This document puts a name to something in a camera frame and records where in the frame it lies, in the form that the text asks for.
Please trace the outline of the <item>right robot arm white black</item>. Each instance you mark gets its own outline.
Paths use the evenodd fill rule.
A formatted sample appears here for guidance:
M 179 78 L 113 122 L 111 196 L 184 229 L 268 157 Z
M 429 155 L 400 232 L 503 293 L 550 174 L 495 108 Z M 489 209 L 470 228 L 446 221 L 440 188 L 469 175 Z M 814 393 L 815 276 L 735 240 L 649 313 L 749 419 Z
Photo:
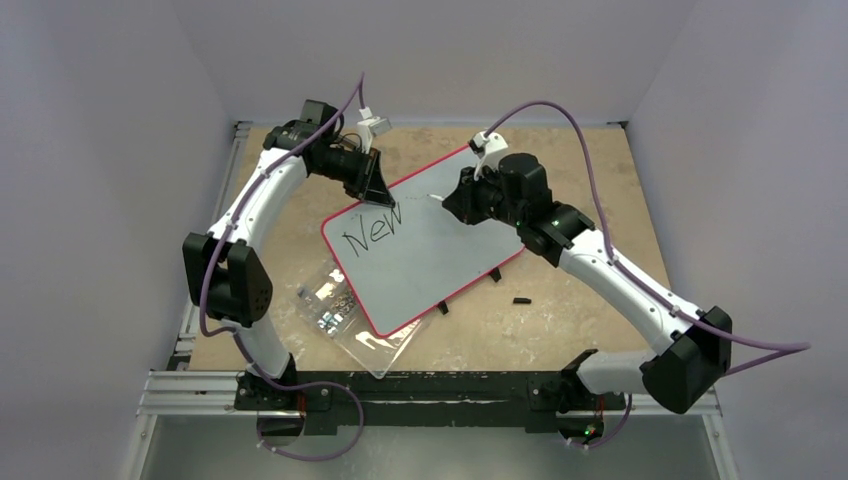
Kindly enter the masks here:
M 527 250 L 594 290 L 648 343 L 645 351 L 581 353 L 562 371 L 566 408 L 584 407 L 602 394 L 645 394 L 683 414 L 727 372 L 730 316 L 678 299 L 606 247 L 588 216 L 554 200 L 535 156 L 510 154 L 480 176 L 463 168 L 441 205 L 466 225 L 497 220 L 513 227 Z

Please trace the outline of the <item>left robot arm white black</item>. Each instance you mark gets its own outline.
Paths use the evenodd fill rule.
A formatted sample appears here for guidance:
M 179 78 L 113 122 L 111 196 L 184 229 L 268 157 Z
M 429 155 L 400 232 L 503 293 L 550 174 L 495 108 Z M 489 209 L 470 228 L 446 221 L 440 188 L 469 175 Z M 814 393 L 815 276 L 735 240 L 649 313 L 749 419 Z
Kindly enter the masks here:
M 260 253 L 272 223 L 311 175 L 340 182 L 355 200 L 387 208 L 396 204 L 373 145 L 391 123 L 367 106 L 359 114 L 346 137 L 341 109 L 306 101 L 299 118 L 265 136 L 257 166 L 234 203 L 206 232 L 190 233 L 182 244 L 201 334 L 232 336 L 247 363 L 244 392 L 257 392 L 275 409 L 292 405 L 309 386 L 298 381 L 293 356 L 268 314 L 274 287 Z

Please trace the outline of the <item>pink framed whiteboard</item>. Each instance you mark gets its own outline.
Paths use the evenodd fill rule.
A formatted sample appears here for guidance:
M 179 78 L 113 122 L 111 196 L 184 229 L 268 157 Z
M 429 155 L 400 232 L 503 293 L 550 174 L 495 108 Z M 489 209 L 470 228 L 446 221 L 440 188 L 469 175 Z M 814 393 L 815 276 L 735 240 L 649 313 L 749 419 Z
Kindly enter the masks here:
M 511 227 L 465 225 L 427 196 L 448 195 L 461 169 L 476 161 L 462 147 L 395 182 L 394 207 L 357 202 L 323 221 L 322 237 L 377 336 L 397 332 L 523 251 Z

